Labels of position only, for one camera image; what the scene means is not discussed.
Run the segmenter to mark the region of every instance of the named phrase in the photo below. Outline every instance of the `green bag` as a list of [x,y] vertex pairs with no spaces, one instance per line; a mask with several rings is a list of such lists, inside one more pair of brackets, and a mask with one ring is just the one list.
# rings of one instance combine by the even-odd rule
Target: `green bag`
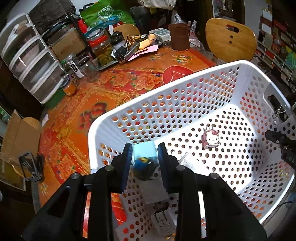
[[116,15],[123,23],[135,25],[132,16],[125,10],[122,0],[99,0],[91,7],[80,12],[80,16],[84,19],[88,27],[94,27],[99,23],[105,22],[108,18]]

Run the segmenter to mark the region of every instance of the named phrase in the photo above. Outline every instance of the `perforated basket wall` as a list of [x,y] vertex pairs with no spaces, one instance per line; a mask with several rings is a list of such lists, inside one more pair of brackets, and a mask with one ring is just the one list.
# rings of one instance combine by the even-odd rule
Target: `perforated basket wall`
[[[271,94],[291,113],[278,88],[248,61],[206,69],[152,90],[91,125],[92,173],[110,164],[126,142],[154,141],[156,146],[164,142],[168,153],[178,159],[188,152],[187,164],[198,167],[200,174],[218,173],[262,223],[294,179],[294,170],[281,160],[278,144],[264,137],[266,130],[281,131],[290,138],[296,133],[293,115],[284,123],[274,122],[267,101]],[[203,150],[203,129],[212,124],[220,131],[221,145]],[[115,229],[120,241],[164,239],[149,220],[149,207],[132,173],[121,199],[128,219]],[[177,200],[174,194],[167,201],[176,216]]]

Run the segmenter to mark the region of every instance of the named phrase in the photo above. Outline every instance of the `chair handle hole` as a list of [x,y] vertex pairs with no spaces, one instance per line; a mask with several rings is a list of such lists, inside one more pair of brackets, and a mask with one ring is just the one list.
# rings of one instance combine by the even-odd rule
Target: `chair handle hole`
[[232,25],[227,24],[227,25],[225,25],[225,27],[226,27],[226,29],[228,29],[232,32],[235,32],[235,33],[239,32],[239,29],[237,27],[232,26]]

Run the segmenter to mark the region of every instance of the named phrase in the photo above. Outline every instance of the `chair backrest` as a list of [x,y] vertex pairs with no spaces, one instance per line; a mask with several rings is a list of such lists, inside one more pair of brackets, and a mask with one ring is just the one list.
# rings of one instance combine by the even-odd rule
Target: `chair backrest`
[[124,37],[124,40],[126,41],[126,38],[128,35],[135,36],[140,35],[140,31],[138,28],[130,23],[126,23],[120,26],[117,26],[113,29],[113,31],[120,31]]
[[207,21],[205,34],[210,50],[225,62],[251,60],[257,49],[254,32],[245,25],[222,18]]

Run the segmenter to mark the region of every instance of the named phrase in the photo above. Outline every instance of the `table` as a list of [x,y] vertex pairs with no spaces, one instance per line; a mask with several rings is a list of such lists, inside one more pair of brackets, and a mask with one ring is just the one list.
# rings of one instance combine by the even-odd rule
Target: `table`
[[[39,144],[39,153],[45,157],[45,180],[38,186],[41,206],[72,173],[90,174],[87,135],[98,116],[159,86],[215,66],[208,59],[211,55],[206,57],[206,54],[197,48],[175,51],[164,46],[157,52],[101,72],[95,83],[81,81],[74,96],[65,97],[49,110],[49,121]],[[89,201],[90,194],[84,236],[87,235]],[[124,222],[126,215],[118,194],[112,194],[112,208],[118,223]]]

